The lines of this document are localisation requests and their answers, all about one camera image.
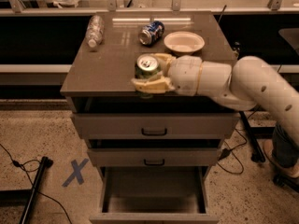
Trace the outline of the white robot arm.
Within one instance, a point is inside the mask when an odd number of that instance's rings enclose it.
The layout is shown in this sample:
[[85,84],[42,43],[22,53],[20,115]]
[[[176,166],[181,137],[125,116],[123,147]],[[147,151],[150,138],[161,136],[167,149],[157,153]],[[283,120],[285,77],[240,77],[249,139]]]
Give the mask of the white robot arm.
[[157,74],[134,78],[132,83],[144,93],[198,94],[237,111],[260,105],[299,144],[299,93],[260,58],[248,56],[230,65],[185,55],[164,62]]

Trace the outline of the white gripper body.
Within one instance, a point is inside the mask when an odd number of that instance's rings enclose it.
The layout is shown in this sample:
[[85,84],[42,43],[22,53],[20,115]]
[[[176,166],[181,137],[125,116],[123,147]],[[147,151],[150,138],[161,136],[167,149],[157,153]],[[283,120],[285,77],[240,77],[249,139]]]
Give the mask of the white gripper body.
[[202,64],[200,57],[184,55],[171,62],[168,76],[179,95],[194,96],[197,93],[199,72]]

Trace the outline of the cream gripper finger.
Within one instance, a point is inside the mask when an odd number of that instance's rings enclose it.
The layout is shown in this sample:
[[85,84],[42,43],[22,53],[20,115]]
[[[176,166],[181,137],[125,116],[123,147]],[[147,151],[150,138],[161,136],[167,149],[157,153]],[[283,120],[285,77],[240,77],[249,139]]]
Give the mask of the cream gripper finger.
[[153,77],[149,79],[133,78],[132,83],[137,91],[152,94],[162,94],[175,89],[169,77]]
[[153,53],[153,56],[158,60],[164,74],[168,73],[171,62],[176,59],[175,56],[168,53]]

